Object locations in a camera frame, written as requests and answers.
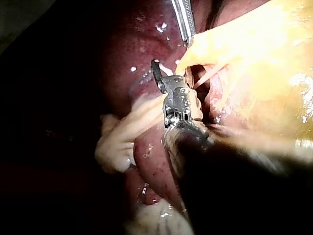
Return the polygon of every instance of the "dark background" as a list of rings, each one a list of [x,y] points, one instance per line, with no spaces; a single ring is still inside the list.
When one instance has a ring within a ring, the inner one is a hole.
[[[126,10],[57,0],[1,54],[2,234],[123,234],[123,179],[93,154],[109,112],[99,86],[107,20]]]

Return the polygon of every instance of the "yellow fat tissue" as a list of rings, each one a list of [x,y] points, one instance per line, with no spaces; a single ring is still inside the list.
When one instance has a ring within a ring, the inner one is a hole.
[[[192,65],[225,70],[216,109],[231,107],[254,131],[312,140],[312,16],[312,0],[271,0],[195,35],[176,74]]]

